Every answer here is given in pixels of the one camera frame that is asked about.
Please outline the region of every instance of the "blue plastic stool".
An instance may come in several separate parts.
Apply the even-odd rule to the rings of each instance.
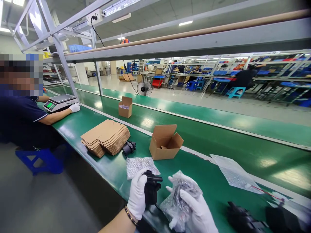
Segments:
[[[243,90],[243,92],[241,94],[238,94],[237,91],[240,91],[240,90]],[[245,87],[231,87],[231,89],[227,92],[226,95],[228,95],[229,98],[232,98],[235,96],[241,98],[244,92],[245,92]]]
[[[197,89],[198,82],[197,81],[189,81],[186,84],[185,90],[189,89],[189,91],[195,91]]]
[[[50,149],[41,150],[16,150],[16,156],[32,171],[35,176],[38,172],[51,172],[53,174],[60,174],[63,172],[63,162],[54,157]],[[34,167],[34,163],[40,158],[43,163],[41,167]]]
[[[197,81],[197,90],[202,90],[202,88],[204,87],[204,83],[205,81]]]

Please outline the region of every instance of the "hand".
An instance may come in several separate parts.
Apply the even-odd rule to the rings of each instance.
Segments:
[[[78,112],[80,111],[80,104],[79,103],[72,104],[69,108],[72,112]]]
[[[169,176],[168,179],[170,182],[173,182],[173,177]],[[183,175],[183,179],[195,182],[186,175]],[[166,189],[169,192],[173,191],[169,186],[166,186]],[[179,195],[192,210],[191,217],[186,222],[186,233],[218,233],[210,209],[202,195],[199,196],[198,200],[184,190],[180,190]]]
[[[138,220],[141,220],[146,209],[145,203],[145,184],[147,176],[143,175],[148,168],[141,169],[131,182],[130,197],[127,208],[131,214]]]

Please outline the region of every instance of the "black cable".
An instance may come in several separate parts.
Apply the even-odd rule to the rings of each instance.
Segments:
[[[132,87],[133,87],[133,89],[134,89],[136,95],[139,95],[139,94],[137,93],[137,91],[135,90],[135,88],[134,88],[134,86],[133,86],[133,84],[132,84],[132,81],[130,80],[130,76],[129,76],[129,74],[126,72],[126,70],[125,70],[125,73],[127,74],[128,78],[129,78],[129,81],[130,81],[130,83],[131,83],[131,85],[132,85]]]
[[[98,37],[99,37],[99,39],[100,39],[100,41],[101,41],[101,38],[100,38],[100,36],[99,36],[99,34],[97,33],[97,31],[95,30],[95,28],[93,27],[93,23],[92,23],[92,20],[94,19],[93,18],[94,16],[92,16],[92,18],[91,18],[91,25],[92,25],[92,28],[93,28],[93,30],[94,30],[94,32],[96,33],[96,35],[98,35]]]
[[[160,207],[158,206],[158,204],[155,204],[155,206],[156,206],[156,208],[157,208],[158,210],[160,210],[160,211],[163,213],[163,211],[160,209]]]

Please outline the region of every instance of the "dark blue shirt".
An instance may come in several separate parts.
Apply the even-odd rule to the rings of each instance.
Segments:
[[[0,132],[21,147],[38,146],[51,126],[38,120],[47,116],[35,102],[38,96],[0,96]]]
[[[201,68],[199,68],[198,70],[195,70],[195,68],[194,68],[192,71],[195,71],[195,72],[202,72]]]

